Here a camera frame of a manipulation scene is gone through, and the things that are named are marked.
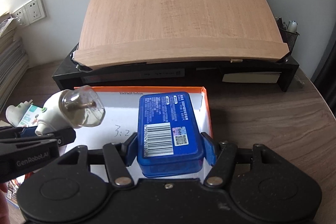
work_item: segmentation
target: wooden desk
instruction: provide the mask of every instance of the wooden desk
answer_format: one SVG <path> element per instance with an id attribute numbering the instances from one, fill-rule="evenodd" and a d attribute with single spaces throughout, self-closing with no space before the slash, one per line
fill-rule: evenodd
<path id="1" fill-rule="evenodd" d="M 33 99 L 43 105 L 58 91 L 51 78 L 57 64 L 29 69 L 8 103 Z M 263 143 L 295 164 L 322 188 L 315 221 L 336 223 L 336 120 L 300 69 L 297 75 L 305 86 L 300 88 L 293 81 L 286 93 L 276 84 L 206 86 L 214 138 L 233 141 L 242 148 Z"/>

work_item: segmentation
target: stack of papers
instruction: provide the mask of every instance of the stack of papers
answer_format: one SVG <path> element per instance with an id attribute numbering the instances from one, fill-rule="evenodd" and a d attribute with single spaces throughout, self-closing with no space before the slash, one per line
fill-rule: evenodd
<path id="1" fill-rule="evenodd" d="M 21 39 L 13 41 L 15 29 L 14 18 L 0 23 L 0 112 L 28 69 L 28 56 Z"/>

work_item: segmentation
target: black curtain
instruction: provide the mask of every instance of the black curtain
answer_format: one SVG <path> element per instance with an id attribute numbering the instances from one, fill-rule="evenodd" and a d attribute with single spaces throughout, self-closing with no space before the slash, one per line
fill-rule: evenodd
<path id="1" fill-rule="evenodd" d="M 314 85 L 329 105 L 331 111 L 336 114 L 336 42 L 322 70 L 314 81 Z"/>

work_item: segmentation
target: clear plastic cap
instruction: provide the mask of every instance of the clear plastic cap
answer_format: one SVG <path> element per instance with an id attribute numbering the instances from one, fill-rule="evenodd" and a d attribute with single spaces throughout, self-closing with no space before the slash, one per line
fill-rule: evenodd
<path id="1" fill-rule="evenodd" d="M 105 108 L 97 93 L 88 86 L 68 91 L 62 98 L 62 112 L 75 127 L 101 124 Z"/>

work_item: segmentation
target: black mesh pen cup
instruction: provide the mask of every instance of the black mesh pen cup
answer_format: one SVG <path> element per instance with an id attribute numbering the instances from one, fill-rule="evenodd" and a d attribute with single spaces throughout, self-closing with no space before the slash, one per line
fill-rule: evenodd
<path id="1" fill-rule="evenodd" d="M 297 36 L 300 35 L 300 34 L 298 32 L 296 32 L 296 33 L 289 32 L 289 31 L 283 30 L 281 28 L 279 28 L 279 31 L 280 31 L 282 41 L 284 43 L 287 43 L 289 52 L 292 53 L 292 51 L 294 49 L 295 41 L 297 39 Z"/>

